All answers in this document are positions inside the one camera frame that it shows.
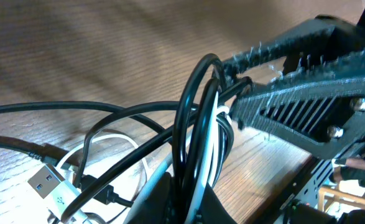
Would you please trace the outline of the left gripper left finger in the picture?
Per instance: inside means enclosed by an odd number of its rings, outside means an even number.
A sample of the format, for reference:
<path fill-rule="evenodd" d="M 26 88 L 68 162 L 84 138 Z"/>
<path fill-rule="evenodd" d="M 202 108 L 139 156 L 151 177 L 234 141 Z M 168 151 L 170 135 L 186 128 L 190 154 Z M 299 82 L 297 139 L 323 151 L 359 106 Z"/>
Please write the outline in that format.
<path fill-rule="evenodd" d="M 131 207 L 125 223 L 165 223 L 170 199 L 172 176 L 168 172 L 154 174 Z"/>

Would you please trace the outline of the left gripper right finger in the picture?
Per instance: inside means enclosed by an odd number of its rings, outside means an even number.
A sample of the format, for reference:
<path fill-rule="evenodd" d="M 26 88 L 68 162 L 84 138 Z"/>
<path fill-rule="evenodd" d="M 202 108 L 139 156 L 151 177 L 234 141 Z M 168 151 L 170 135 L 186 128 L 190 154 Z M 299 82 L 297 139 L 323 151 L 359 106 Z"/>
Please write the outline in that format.
<path fill-rule="evenodd" d="M 208 184 L 206 185 L 201 205 L 197 212 L 197 223 L 236 224 Z"/>

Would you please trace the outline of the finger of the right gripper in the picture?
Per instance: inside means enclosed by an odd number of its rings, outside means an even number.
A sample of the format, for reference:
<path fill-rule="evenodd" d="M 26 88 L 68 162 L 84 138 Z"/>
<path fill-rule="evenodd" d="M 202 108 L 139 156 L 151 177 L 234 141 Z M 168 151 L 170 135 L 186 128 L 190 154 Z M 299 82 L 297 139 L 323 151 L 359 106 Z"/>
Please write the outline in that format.
<path fill-rule="evenodd" d="M 236 98 L 231 117 L 317 158 L 348 157 L 365 145 L 365 77 L 263 89 Z"/>
<path fill-rule="evenodd" d="M 365 48 L 365 30 L 340 18 L 319 15 L 276 39 L 225 60 L 224 74 L 234 78 L 252 67 L 293 55 L 334 58 Z"/>

